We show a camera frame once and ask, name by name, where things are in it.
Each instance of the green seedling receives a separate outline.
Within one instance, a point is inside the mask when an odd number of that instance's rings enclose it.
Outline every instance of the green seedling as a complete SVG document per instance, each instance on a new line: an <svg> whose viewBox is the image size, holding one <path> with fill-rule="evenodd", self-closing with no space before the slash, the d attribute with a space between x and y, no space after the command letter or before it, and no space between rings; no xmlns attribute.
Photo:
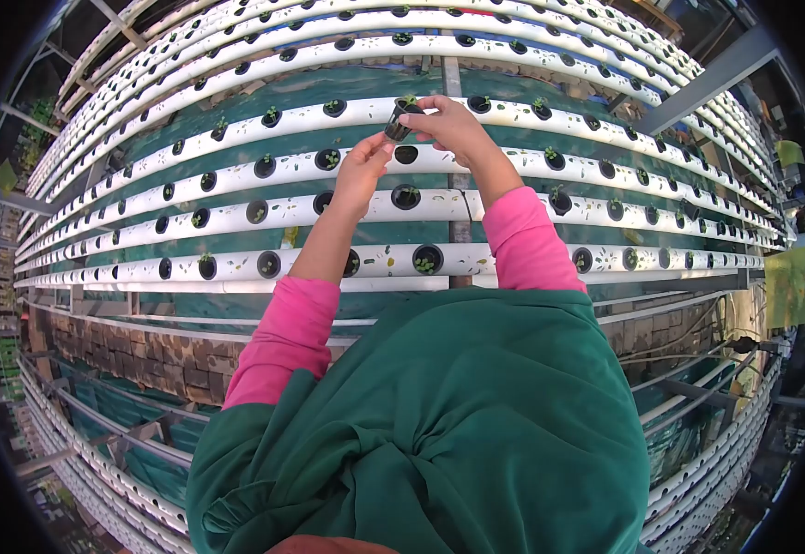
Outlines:
<svg viewBox="0 0 805 554"><path fill-rule="evenodd" d="M421 273L427 273L428 275L433 274L433 265L433 262L426 258L418 258L415 260L415 269Z"/></svg>

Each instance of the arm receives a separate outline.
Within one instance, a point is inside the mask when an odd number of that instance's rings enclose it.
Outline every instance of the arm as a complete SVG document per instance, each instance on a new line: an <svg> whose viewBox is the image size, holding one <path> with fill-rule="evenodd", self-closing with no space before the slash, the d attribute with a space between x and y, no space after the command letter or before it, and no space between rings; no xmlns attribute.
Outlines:
<svg viewBox="0 0 805 554"><path fill-rule="evenodd" d="M393 145L383 133L358 143L341 163L336 191L288 275L276 283L252 341L239 356L223 409L246 403L276 404L297 369L321 379L331 361L325 347L338 311L339 284L356 223L368 212L377 178Z"/></svg>
<svg viewBox="0 0 805 554"><path fill-rule="evenodd" d="M496 258L498 287L586 293L547 209L476 118L446 96L421 98L418 106L438 111L406 114L399 121L418 130L418 140L436 139L434 148L452 151L455 161L473 174L485 207L482 224Z"/></svg>

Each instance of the green headscarf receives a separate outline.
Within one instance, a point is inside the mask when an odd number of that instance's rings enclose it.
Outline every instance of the green headscarf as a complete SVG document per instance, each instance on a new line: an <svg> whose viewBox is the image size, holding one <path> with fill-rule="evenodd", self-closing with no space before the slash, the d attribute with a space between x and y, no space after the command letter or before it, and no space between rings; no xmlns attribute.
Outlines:
<svg viewBox="0 0 805 554"><path fill-rule="evenodd" d="M636 549L649 462L586 294L478 288L391 308L316 382L212 417L187 488L199 554L291 535L402 554Z"/></svg>

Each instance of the pink long sleeve shirt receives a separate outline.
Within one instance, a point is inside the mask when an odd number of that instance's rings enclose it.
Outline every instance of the pink long sleeve shirt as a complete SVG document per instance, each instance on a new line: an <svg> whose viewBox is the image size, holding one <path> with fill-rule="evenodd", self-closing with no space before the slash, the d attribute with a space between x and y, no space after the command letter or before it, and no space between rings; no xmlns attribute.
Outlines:
<svg viewBox="0 0 805 554"><path fill-rule="evenodd" d="M587 292L547 209L531 188L504 194L485 212L482 225L496 258L499 288ZM223 409L276 404L297 369L321 379L331 362L325 343L339 300L340 288L334 283L280 279L260 326L239 356Z"/></svg>

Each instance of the hand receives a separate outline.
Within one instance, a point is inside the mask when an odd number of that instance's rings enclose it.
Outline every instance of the hand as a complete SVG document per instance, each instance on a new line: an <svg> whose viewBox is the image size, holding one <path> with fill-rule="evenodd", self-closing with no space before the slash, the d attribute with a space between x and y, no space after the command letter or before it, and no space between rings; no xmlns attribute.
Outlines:
<svg viewBox="0 0 805 554"><path fill-rule="evenodd" d="M430 115L404 114L399 122L418 131L419 141L436 139L433 148L451 151L459 166L469 168L472 161L498 150L473 114L448 96L421 98L418 107L438 111Z"/></svg>
<svg viewBox="0 0 805 554"><path fill-rule="evenodd" d="M369 212L377 179L387 172L393 145L384 143L384 131L364 138L341 161L335 194L328 207L332 213L344 212L359 221Z"/></svg>

